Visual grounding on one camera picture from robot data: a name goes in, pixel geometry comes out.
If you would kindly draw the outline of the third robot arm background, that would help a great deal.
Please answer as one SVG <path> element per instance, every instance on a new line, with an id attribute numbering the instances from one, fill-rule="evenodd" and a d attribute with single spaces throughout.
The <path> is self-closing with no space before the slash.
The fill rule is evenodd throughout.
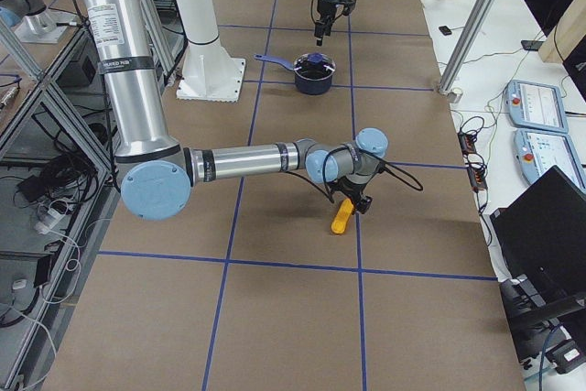
<path id="1" fill-rule="evenodd" d="M 1 19 L 23 43 L 57 44 L 65 32 L 44 0 L 1 0 Z"/>

